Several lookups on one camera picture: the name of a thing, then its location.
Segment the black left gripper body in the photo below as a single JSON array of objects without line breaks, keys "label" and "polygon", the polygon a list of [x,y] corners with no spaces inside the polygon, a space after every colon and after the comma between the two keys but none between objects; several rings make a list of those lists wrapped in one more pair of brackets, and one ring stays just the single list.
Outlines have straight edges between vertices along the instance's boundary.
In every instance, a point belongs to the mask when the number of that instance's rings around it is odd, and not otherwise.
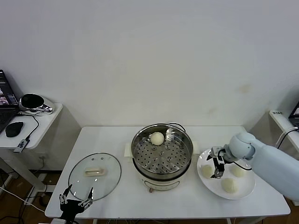
[{"label": "black left gripper body", "polygon": [[61,219],[75,219],[75,216],[82,213],[82,206],[79,205],[81,201],[67,199],[67,202],[60,203],[60,210],[62,211]]}]

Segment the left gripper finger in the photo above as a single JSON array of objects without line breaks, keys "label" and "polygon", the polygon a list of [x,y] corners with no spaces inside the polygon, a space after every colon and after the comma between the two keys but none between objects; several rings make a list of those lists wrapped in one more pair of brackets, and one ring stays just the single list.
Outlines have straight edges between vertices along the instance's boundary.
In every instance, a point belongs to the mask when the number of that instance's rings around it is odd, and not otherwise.
[{"label": "left gripper finger", "polygon": [[86,200],[80,202],[78,205],[83,208],[89,208],[93,203],[93,187],[91,188]]},{"label": "left gripper finger", "polygon": [[67,196],[68,196],[68,194],[71,190],[71,187],[72,187],[72,184],[64,190],[63,194],[59,195],[60,204],[66,204],[67,203]]}]

